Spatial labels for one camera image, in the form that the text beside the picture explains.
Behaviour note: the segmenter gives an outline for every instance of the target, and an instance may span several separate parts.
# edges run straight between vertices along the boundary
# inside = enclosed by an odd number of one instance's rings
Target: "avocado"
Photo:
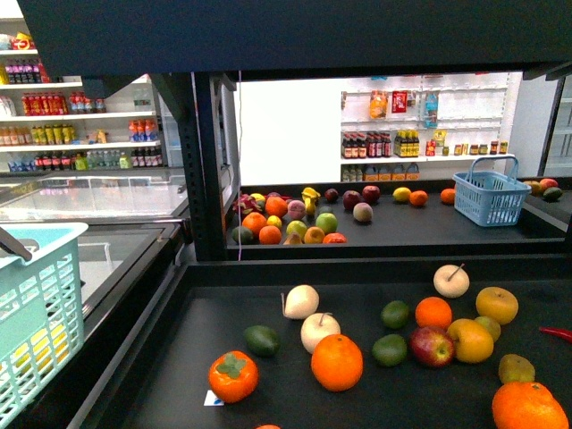
[[[560,197],[562,197],[562,189],[560,188],[548,188],[543,193],[543,198],[550,203],[558,201]]]
[[[244,330],[248,349],[261,358],[274,356],[280,348],[278,333],[268,326],[256,324]]]

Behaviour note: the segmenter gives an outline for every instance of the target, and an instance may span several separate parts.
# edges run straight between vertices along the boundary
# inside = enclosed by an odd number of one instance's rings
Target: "orange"
[[[429,196],[424,190],[416,190],[409,195],[409,203],[415,207],[423,207],[428,199]]]
[[[444,189],[441,192],[441,202],[449,206],[455,204],[455,190],[453,188]]]
[[[312,373],[328,391],[346,391],[355,386],[364,372],[364,357],[358,345],[341,333],[318,342],[312,355]]]
[[[324,237],[324,241],[322,241],[324,244],[328,244],[328,243],[347,243],[348,239],[346,239],[346,236],[343,235],[340,232],[331,232],[328,235],[326,235]]]
[[[260,244],[280,244],[282,233],[277,226],[266,225],[258,234]]]
[[[265,210],[270,216],[282,219],[288,213],[288,203],[280,197],[269,197],[266,200]]]
[[[444,299],[429,297],[423,299],[415,309],[415,320],[419,327],[439,326],[447,330],[453,321],[453,311]]]
[[[249,228],[252,231],[252,235],[258,238],[260,230],[266,226],[266,218],[260,213],[252,212],[242,219],[242,226]]]
[[[492,417],[498,429],[568,429],[562,406],[540,383],[504,384],[492,398]]]

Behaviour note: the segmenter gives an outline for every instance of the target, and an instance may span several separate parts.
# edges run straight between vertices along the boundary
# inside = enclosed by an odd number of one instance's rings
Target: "red apple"
[[[353,210],[356,204],[360,201],[361,195],[359,195],[359,192],[356,192],[355,190],[346,190],[343,193],[343,208],[346,210]]]
[[[335,203],[338,200],[338,197],[340,196],[340,194],[338,193],[338,191],[334,188],[330,188],[328,189],[325,193],[325,200],[328,203]]]
[[[545,190],[547,190],[548,188],[558,188],[558,182],[555,181],[554,179],[542,179],[540,181],[540,187],[543,189],[543,192]]]
[[[455,357],[455,343],[442,328],[425,326],[417,328],[409,337],[409,347],[420,364],[441,368]]]
[[[367,185],[364,187],[364,190],[361,191],[361,195],[367,204],[373,204],[377,202],[382,192],[377,186]]]

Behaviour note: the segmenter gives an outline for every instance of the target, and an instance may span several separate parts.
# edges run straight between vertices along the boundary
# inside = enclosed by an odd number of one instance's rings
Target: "pear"
[[[284,301],[282,294],[282,313],[289,319],[305,319],[315,313],[320,297],[312,286],[300,284],[288,292]]]
[[[286,237],[284,244],[302,244],[302,238],[297,232],[293,232]]]
[[[528,359],[514,354],[504,355],[499,363],[499,377],[503,384],[533,382],[535,370]]]

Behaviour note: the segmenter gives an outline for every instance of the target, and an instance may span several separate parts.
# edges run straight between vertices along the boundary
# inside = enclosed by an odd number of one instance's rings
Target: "teal basket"
[[[514,156],[495,156],[511,159],[514,164],[509,175],[499,172],[475,172],[477,158],[468,172],[453,175],[457,183],[455,208],[479,226],[510,226],[518,222],[526,195],[531,188],[517,180],[518,160]]]
[[[83,345],[78,236],[85,223],[0,225],[39,249],[0,258],[0,428],[34,399]]]

